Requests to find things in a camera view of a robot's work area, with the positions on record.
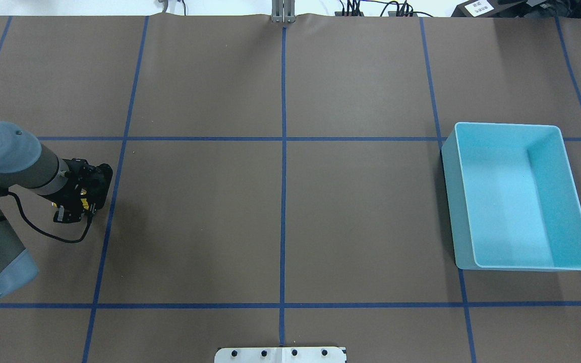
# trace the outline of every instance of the rectangular container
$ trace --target rectangular container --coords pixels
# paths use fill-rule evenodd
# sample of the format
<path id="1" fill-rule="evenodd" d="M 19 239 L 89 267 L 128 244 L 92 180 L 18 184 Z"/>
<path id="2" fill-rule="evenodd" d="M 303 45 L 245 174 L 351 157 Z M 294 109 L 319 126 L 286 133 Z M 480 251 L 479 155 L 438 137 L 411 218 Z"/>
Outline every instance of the rectangular container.
<path id="1" fill-rule="evenodd" d="M 581 208 L 559 128 L 459 122 L 442 154 L 459 268 L 581 270 Z"/>

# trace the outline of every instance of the light blue plastic container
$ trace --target light blue plastic container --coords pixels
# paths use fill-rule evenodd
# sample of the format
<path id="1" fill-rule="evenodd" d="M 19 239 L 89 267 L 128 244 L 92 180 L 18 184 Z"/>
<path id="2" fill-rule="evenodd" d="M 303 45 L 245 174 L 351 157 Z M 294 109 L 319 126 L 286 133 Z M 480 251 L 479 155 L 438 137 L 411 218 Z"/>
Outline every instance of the light blue plastic container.
<path id="1" fill-rule="evenodd" d="M 581 270 L 581 208 L 559 128 L 459 122 L 442 154 L 459 268 Z"/>

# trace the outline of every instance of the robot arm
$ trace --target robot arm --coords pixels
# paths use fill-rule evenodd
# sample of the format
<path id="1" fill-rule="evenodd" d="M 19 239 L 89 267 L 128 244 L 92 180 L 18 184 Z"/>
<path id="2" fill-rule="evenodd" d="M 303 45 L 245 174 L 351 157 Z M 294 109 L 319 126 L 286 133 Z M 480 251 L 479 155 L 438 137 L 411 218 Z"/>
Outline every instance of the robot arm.
<path id="1" fill-rule="evenodd" d="M 104 206 L 113 171 L 107 164 L 97 167 L 84 159 L 60 159 L 31 133 L 10 122 L 0 122 L 0 197 L 16 199 L 22 218 L 36 231 L 60 241 L 84 239 L 95 212 Z M 87 216 L 80 239 L 67 240 L 48 234 L 26 218 L 17 195 L 8 188 L 27 188 L 57 207 L 53 221 L 75 223 Z M 34 260 L 0 210 L 0 298 L 35 278 Z"/>

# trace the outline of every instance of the white floor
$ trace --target white floor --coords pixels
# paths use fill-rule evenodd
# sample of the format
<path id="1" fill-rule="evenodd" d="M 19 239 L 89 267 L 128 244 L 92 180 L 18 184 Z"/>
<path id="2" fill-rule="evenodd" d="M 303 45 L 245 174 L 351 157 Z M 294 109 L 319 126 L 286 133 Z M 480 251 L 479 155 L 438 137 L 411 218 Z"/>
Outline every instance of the white floor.
<path id="1" fill-rule="evenodd" d="M 447 17 L 462 0 L 410 0 L 414 10 Z M 185 0 L 189 15 L 270 14 L 271 0 Z M 296 0 L 297 14 L 333 15 L 341 9 L 339 0 Z M 378 16 L 384 5 L 363 3 L 365 16 Z M 0 0 L 0 15 L 23 16 L 98 16 L 150 15 L 160 12 L 158 0 Z M 169 13 L 183 14 L 183 5 L 169 1 Z"/>

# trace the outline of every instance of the white bracket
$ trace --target white bracket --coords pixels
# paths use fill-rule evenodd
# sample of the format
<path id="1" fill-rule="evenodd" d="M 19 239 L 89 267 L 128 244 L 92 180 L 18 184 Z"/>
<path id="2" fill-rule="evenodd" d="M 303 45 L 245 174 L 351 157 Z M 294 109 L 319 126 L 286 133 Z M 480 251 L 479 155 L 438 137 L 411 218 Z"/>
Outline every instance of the white bracket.
<path id="1" fill-rule="evenodd" d="M 272 0 L 273 23 L 295 22 L 295 0 Z"/>
<path id="2" fill-rule="evenodd" d="M 344 347 L 222 348 L 214 363 L 346 363 Z"/>

